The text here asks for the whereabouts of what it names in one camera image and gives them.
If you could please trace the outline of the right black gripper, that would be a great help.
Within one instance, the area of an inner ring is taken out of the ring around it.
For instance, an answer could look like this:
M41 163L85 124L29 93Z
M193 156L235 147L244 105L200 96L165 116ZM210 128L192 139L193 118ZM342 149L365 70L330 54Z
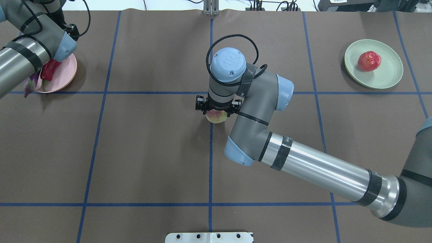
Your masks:
M238 114L242 107L242 100L234 100L234 96L227 98L227 101L219 102L213 99L211 96L205 98L201 95L196 95L195 110L201 112L207 112L213 109L225 111L228 112L228 117L230 117L232 114Z

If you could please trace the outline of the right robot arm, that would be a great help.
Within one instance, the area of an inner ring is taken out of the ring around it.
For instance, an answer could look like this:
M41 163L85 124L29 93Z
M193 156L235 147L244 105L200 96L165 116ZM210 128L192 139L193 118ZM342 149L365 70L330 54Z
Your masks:
M196 97L196 110L236 114L225 156L241 165L261 162L365 207L377 218L408 227L431 227L431 118L415 142L399 175L350 164L273 132L269 123L294 94L293 82L248 63L236 48L206 54L207 97Z

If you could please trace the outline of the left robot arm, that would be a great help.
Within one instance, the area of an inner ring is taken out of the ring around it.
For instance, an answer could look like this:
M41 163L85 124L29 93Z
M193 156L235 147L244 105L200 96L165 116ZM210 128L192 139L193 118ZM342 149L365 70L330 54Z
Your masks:
M76 27L64 21L65 0L2 0L1 21L22 35L1 48L0 94L4 97L54 59L63 61L77 48Z

